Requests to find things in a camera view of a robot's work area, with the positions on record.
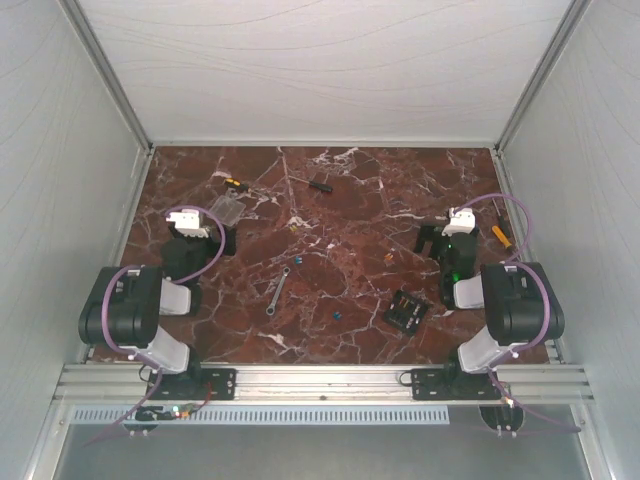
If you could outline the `black fuse box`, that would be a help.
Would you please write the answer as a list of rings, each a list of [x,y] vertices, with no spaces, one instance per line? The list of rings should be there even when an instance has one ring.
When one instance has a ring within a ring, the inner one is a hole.
[[[401,333],[413,337],[429,308],[430,304],[426,301],[404,290],[397,290],[389,308],[383,314],[383,321]]]

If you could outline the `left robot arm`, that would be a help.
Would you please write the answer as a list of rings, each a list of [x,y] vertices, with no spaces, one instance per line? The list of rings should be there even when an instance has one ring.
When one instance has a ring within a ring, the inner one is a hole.
[[[161,266],[104,267],[78,321],[81,340],[161,372],[184,398],[199,395],[206,375],[195,349],[169,334],[162,316],[193,316],[200,310],[200,277],[211,263],[236,253],[236,229],[207,225],[193,209],[167,218],[171,238],[161,247]]]

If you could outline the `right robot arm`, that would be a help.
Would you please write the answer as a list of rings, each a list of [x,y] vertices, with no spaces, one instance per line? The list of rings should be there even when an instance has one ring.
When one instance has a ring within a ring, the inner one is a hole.
[[[445,391],[465,397],[485,374],[565,331],[562,307],[541,264],[484,264],[475,269],[478,230],[447,233],[441,225],[420,226],[414,251],[430,245],[440,269],[441,303],[450,310],[482,310],[485,325],[453,352],[442,373]]]

